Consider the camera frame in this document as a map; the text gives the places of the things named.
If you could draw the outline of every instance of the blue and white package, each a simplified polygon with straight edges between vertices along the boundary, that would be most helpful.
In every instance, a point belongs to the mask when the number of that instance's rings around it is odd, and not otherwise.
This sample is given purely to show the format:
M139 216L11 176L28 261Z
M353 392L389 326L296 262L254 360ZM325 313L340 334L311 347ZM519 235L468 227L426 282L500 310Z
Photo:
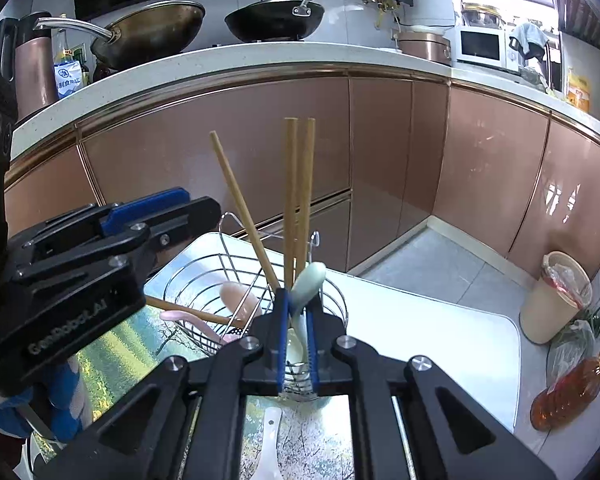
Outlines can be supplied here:
M82 88L82 69L79 61L55 65L54 72L60 98L67 97Z

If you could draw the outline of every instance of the kettle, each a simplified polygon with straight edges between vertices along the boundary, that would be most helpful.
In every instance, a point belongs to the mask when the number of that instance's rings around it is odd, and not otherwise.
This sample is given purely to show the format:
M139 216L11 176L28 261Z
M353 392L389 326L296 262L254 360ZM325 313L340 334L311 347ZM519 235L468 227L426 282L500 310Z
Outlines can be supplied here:
M38 18L49 12L34 12L19 20L0 20L0 76L15 84L18 122L58 101L50 30L34 30Z

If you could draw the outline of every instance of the kitchen cabinet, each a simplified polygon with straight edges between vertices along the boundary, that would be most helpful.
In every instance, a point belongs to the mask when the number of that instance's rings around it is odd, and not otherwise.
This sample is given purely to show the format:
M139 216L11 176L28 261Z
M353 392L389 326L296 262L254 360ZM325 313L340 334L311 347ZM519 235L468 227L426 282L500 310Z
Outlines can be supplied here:
M452 88L433 214L506 256L534 191L547 129L542 114Z
M254 84L184 99L85 140L107 202L173 186L235 210L209 140L218 133L253 220L280 215L284 201L285 117L316 119L314 194L349 188L349 90L346 78Z
M509 260L537 277L550 251L572 256L590 278L600 267L600 146L555 121Z
M411 81L350 79L350 269L395 240L411 129Z
M39 222L96 203L77 146L50 158L4 192L9 236Z
M398 236L433 212L445 146L449 88L413 82L413 119Z
M343 200L311 215L309 234L318 231L320 246L313 251L313 260L323 262L333 270L345 272L347 266L347 245L349 243L350 200ZM267 228L268 232L276 232L282 227L282 221L275 227ZM267 249L283 253L283 242L280 238L266 238L263 244Z

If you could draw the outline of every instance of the silver wok handle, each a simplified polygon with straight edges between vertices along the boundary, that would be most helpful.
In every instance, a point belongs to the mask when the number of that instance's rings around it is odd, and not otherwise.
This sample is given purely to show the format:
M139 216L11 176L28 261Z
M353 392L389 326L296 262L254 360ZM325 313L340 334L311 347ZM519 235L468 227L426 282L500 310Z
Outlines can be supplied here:
M73 18L38 18L33 29L40 30L41 28L73 28L104 41L112 41L115 38L115 34L106 28L82 20L74 20Z

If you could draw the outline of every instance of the wok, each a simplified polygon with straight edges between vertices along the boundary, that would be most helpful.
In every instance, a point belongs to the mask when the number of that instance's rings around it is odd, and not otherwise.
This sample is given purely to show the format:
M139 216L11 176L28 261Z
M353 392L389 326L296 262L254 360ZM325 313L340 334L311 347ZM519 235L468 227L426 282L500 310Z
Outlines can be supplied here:
M205 8L196 2L158 2L99 27L71 18L39 18L34 29L73 28L96 36L91 51L113 70L180 53L198 34Z
M302 40L315 32L324 7L312 0L260 0L225 17L241 41Z

